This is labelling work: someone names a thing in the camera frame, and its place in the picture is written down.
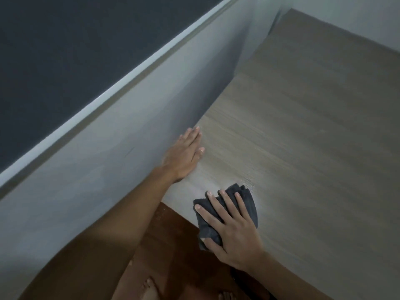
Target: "dark background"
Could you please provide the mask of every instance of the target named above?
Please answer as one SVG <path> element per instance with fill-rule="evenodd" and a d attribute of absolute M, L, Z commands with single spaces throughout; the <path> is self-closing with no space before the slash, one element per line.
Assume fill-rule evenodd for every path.
<path fill-rule="evenodd" d="M 222 0 L 2 0 L 0 172 Z"/>

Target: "person's left arm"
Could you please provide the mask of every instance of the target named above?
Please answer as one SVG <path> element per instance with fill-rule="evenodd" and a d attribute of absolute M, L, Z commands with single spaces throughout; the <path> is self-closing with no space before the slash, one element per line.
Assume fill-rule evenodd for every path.
<path fill-rule="evenodd" d="M 164 194 L 202 157 L 200 140 L 199 128 L 180 136 L 162 165 L 58 252 L 20 299 L 111 299 Z"/>

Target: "gray cloth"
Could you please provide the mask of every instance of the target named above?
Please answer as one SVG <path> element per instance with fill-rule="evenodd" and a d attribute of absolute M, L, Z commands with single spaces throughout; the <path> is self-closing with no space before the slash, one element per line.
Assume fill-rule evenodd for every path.
<path fill-rule="evenodd" d="M 252 218 L 252 220 L 254 222 L 254 225 L 256 227 L 258 227 L 258 217 L 257 217 L 256 206 L 254 205 L 253 197 L 252 197 L 250 191 L 244 185 L 238 186 L 238 184 L 233 184 L 233 185 L 231 185 L 231 186 L 229 186 L 227 188 L 227 190 L 226 190 L 227 195 L 229 196 L 229 198 L 231 198 L 233 204 L 239 210 L 239 206 L 237 204 L 237 201 L 236 201 L 236 198 L 235 198 L 235 195 L 234 195 L 236 192 L 238 192 L 240 194 L 240 196 L 242 197 L 244 205 L 246 206 L 246 209 L 247 209 L 250 217 Z M 225 210 L 227 211 L 225 201 L 222 199 L 222 197 L 219 196 L 219 197 L 216 197 L 216 198 L 222 204 L 222 206 L 225 208 Z M 196 212 L 196 210 L 194 209 L 194 206 L 196 204 L 199 204 L 202 207 L 204 207 L 210 214 L 212 214 L 220 222 L 223 223 L 223 220 L 217 214 L 217 212 L 215 211 L 215 209 L 213 208 L 213 206 L 211 205 L 211 203 L 210 203 L 210 201 L 208 199 L 196 199 L 196 200 L 194 200 L 193 201 L 193 210 L 195 212 Z M 196 212 L 196 216 L 197 216 L 198 227 L 199 227 L 199 230 L 200 230 L 200 232 L 198 234 L 200 249 L 201 250 L 208 250 L 207 247 L 204 245 L 204 243 L 201 241 L 200 238 L 211 238 L 211 239 L 213 239 L 213 241 L 215 243 L 217 243 L 218 245 L 222 246 L 222 239 L 221 239 L 221 236 L 217 233 L 217 231 L 215 229 L 213 229 L 202 218 L 202 216 L 200 216 L 197 212 Z"/>

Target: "person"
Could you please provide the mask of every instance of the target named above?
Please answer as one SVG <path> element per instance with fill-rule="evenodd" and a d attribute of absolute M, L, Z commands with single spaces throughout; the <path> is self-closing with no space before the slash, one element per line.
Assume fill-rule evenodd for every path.
<path fill-rule="evenodd" d="M 111 210 L 68 243 L 39 272 L 20 296 L 26 299 L 109 300 L 158 204 L 168 188 L 192 172 L 204 154 L 199 127 L 187 129 L 172 145 L 160 166 Z M 224 190 L 220 191 L 229 213 L 208 192 L 211 204 L 223 219 L 219 222 L 201 206 L 196 211 L 221 235 L 223 247 L 210 238 L 204 244 L 216 257 L 247 272 L 278 300 L 330 299 L 276 261 L 264 248 L 242 198 L 235 194 L 237 210 Z M 144 283 L 142 300 L 157 300 L 154 282 Z M 231 293 L 219 299 L 235 299 Z"/>

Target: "foot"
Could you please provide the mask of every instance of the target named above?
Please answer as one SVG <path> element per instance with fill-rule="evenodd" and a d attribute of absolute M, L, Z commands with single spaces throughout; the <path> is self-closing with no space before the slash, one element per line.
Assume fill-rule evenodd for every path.
<path fill-rule="evenodd" d="M 143 293 L 140 300 L 160 300 L 157 287 L 152 278 L 148 278 L 142 285 Z"/>
<path fill-rule="evenodd" d="M 236 297 L 233 293 L 223 292 L 218 295 L 218 300 L 236 300 Z"/>

